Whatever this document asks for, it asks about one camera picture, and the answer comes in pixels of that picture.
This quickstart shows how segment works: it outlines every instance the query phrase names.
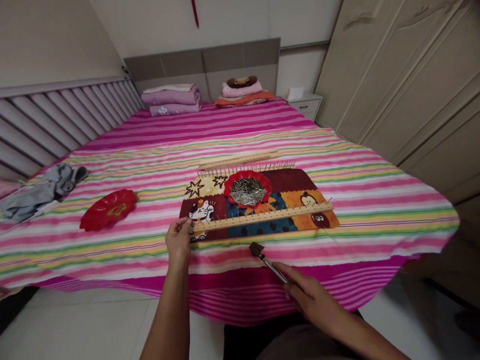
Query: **nightstand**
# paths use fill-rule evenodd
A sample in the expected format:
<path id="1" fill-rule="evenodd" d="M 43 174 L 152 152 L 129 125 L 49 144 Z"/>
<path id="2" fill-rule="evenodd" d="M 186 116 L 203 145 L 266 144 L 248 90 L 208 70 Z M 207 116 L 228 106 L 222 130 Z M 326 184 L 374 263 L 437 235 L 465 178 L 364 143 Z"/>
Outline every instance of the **nightstand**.
<path id="1" fill-rule="evenodd" d="M 312 93 L 304 93 L 301 98 L 290 100 L 288 103 L 301 112 L 304 117 L 315 121 L 320 104 L 322 103 L 322 97 Z"/>

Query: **monkey plush toy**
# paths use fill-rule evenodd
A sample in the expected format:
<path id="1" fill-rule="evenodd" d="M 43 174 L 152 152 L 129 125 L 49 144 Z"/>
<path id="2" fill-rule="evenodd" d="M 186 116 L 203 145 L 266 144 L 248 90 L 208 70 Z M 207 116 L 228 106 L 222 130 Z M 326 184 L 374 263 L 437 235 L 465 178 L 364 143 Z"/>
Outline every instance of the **monkey plush toy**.
<path id="1" fill-rule="evenodd" d="M 252 86 L 256 82 L 257 82 L 256 76 L 249 76 L 249 77 L 241 77 L 238 79 L 231 78 L 226 82 L 226 84 L 232 89 L 241 89 L 241 88 L 246 88 L 248 86 Z"/>

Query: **drawer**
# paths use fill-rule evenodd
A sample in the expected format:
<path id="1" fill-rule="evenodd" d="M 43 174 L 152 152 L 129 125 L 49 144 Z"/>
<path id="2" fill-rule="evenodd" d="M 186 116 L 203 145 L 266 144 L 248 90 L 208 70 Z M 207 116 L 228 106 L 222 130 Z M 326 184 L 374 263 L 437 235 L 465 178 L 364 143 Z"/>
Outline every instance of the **drawer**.
<path id="1" fill-rule="evenodd" d="M 320 99 L 292 102 L 290 105 L 297 109 L 302 114 L 316 112 L 319 107 Z"/>
<path id="2" fill-rule="evenodd" d="M 304 117 L 306 117 L 307 119 L 310 119 L 310 120 L 312 120 L 312 121 L 315 121 L 315 111 L 303 113 L 302 115 L 303 115 Z"/>

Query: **metal pins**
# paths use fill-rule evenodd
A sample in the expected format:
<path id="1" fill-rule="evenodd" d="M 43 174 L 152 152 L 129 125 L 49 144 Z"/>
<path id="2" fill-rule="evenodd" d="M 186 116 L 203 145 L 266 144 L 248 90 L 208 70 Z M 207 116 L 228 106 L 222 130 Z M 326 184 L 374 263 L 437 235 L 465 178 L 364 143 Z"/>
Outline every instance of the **metal pins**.
<path id="1" fill-rule="evenodd" d="M 200 172 L 197 172 L 197 176 L 201 179 L 204 179 L 204 178 L 209 178 L 213 176 L 229 176 L 244 170 L 254 170 L 254 171 L 260 172 L 260 171 L 268 171 L 268 170 L 294 169 L 294 168 L 295 168 L 295 161 L 284 160 L 280 162 L 264 163 L 261 165 L 239 164 L 236 166 L 231 166 L 223 169 L 219 168 L 219 169 L 212 169 L 207 171 L 201 170 Z"/>
<path id="2" fill-rule="evenodd" d="M 262 183 L 253 177 L 235 180 L 231 186 L 231 197 L 243 205 L 256 205 L 262 201 L 267 190 Z"/>

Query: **hand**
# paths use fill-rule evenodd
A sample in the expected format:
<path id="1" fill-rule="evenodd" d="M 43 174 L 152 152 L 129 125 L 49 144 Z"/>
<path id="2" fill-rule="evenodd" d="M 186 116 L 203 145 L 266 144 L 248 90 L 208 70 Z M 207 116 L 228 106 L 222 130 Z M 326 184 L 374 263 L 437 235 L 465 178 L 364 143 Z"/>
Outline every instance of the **hand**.
<path id="1" fill-rule="evenodd" d="M 290 284 L 284 284 L 285 297 L 295 301 L 296 308 L 313 325 L 336 338 L 350 313 L 314 277 L 305 276 L 297 269 L 281 262 L 273 265 L 284 273 Z"/>
<path id="2" fill-rule="evenodd" d="M 188 267 L 190 260 L 189 229 L 192 219 L 182 217 L 170 224 L 165 236 L 168 250 L 168 268 L 183 269 Z"/>

